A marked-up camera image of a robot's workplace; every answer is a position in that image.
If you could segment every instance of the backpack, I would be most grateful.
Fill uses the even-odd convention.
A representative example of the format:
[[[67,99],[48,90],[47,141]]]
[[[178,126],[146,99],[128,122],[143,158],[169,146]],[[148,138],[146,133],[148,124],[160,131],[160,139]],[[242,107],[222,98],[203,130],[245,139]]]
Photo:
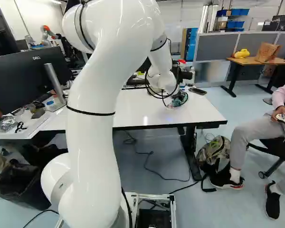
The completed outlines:
[[[204,192],[214,192],[215,188],[204,189],[203,182],[209,176],[217,174],[221,158],[229,159],[230,140],[224,136],[218,135],[213,140],[205,144],[198,152],[196,157],[199,168],[205,175],[201,179],[201,189]]]

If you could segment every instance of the smartphone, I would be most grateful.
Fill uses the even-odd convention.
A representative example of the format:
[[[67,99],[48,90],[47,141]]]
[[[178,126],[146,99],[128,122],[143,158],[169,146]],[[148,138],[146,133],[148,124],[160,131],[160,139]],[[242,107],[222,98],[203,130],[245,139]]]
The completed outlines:
[[[196,93],[196,94],[199,94],[199,95],[205,95],[207,92],[204,91],[204,90],[201,90],[201,89],[197,89],[197,88],[193,88],[191,87],[189,89],[190,92],[193,92],[193,93]]]

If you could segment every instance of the floor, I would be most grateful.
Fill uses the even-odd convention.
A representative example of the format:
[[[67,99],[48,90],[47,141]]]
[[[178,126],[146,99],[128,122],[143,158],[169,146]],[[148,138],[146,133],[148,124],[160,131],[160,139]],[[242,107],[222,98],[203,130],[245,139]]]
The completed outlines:
[[[255,119],[271,109],[262,101],[269,95],[254,85],[236,86],[234,92],[237,98],[232,98],[220,87],[203,89],[208,92],[206,97],[228,120],[227,125],[220,126],[218,129],[204,130],[204,135],[221,134],[230,138],[236,125]],[[188,165],[176,129],[138,130],[129,131],[129,133],[137,139],[137,152],[154,151],[147,164],[148,168],[156,170],[165,178],[188,179]],[[59,144],[63,146],[64,136],[60,137]],[[157,175],[146,171],[143,168],[146,155],[136,154],[133,145],[123,144],[123,140],[127,138],[125,132],[114,134],[115,153],[125,191],[164,194],[193,183],[192,179],[189,182],[162,180]],[[197,149],[204,144],[205,138],[199,130]],[[279,220],[268,219],[264,212],[264,186],[271,180],[279,181],[285,177],[285,164],[269,180],[258,177],[259,171],[265,171],[275,161],[276,158],[271,155],[249,149],[242,172],[246,179],[245,188],[242,191],[219,190],[214,193],[204,193],[200,189],[200,184],[197,184],[175,193],[178,227],[285,227],[285,196],[281,198]],[[36,210],[0,200],[0,228],[21,228],[36,214]],[[54,214],[44,214],[28,228],[54,227],[56,219]]]

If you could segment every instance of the black ring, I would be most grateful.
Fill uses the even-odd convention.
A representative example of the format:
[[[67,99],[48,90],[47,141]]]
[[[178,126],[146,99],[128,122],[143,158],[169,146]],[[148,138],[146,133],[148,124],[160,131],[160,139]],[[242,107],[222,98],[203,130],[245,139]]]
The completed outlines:
[[[153,49],[153,50],[151,50],[151,51],[157,51],[158,49],[161,49],[166,43],[167,43],[167,38],[166,38],[166,40],[165,40],[165,42],[164,42],[163,45],[161,45],[160,47],[158,47],[158,48],[156,48],[156,49]]]
[[[86,112],[86,111],[80,111],[74,108],[71,108],[70,106],[66,106],[69,110],[76,112],[76,113],[81,113],[81,114],[85,114],[85,115],[97,115],[97,116],[109,116],[109,115],[114,115],[115,112],[113,113],[90,113],[90,112]]]
[[[80,25],[80,31],[81,31],[81,34],[82,34],[82,37],[84,38],[86,44],[94,51],[94,48],[89,44],[89,42],[87,41],[86,39],[86,36],[82,30],[82,25],[81,25],[81,16],[82,16],[82,12],[84,11],[84,7],[85,7],[85,4],[87,4],[89,1],[85,2],[85,3],[82,3],[82,8],[80,10],[80,14],[79,14],[79,25]]]

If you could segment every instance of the dell monitor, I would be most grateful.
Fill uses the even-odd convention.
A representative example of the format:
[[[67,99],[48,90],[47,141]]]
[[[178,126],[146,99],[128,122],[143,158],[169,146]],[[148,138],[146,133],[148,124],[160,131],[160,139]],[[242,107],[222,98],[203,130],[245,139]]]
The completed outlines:
[[[51,63],[61,85],[72,76],[60,47],[0,56],[0,110],[8,114],[53,89],[44,64]]]

